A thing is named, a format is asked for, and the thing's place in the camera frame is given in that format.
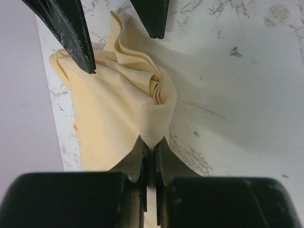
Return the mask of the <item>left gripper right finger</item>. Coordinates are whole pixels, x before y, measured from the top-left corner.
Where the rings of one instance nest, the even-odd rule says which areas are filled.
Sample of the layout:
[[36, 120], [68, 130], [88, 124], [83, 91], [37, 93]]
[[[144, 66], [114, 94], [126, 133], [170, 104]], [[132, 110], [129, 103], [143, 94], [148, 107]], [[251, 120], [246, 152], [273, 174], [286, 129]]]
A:
[[157, 224], [162, 228], [295, 228], [297, 213], [277, 180], [202, 177], [170, 149], [155, 148]]

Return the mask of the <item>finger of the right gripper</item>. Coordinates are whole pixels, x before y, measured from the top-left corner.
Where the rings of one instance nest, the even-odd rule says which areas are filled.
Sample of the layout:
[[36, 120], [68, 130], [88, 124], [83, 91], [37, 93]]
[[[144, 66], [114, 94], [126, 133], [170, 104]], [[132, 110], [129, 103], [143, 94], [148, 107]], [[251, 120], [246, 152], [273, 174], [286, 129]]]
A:
[[23, 0], [42, 20], [80, 69], [96, 70], [95, 57], [81, 1]]
[[131, 0], [150, 38], [164, 39], [169, 0]]

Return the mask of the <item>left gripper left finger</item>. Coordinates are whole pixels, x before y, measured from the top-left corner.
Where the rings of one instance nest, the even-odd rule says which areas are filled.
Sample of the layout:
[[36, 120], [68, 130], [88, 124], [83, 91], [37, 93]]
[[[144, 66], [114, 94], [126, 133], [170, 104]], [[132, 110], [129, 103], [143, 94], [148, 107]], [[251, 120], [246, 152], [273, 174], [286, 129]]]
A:
[[142, 228], [147, 147], [141, 138], [109, 171], [26, 173], [0, 206], [3, 228]]

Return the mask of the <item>cream yellow t shirt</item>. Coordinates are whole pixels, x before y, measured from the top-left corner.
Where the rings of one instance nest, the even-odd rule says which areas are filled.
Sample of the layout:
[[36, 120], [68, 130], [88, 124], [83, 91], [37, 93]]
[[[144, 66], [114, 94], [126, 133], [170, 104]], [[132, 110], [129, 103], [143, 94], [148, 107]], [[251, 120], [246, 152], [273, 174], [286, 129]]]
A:
[[146, 228], [161, 227], [161, 207], [155, 186], [155, 147], [166, 141], [177, 101], [176, 90], [165, 69], [145, 53], [128, 48], [124, 24], [114, 12], [111, 32], [102, 50], [95, 51], [96, 72], [82, 71], [64, 50], [49, 58], [50, 64], [71, 92], [74, 130], [83, 172], [71, 176], [77, 191], [84, 228], [110, 228], [117, 219], [134, 228], [127, 218], [133, 203], [120, 206], [135, 167], [131, 159], [140, 144], [147, 151]]

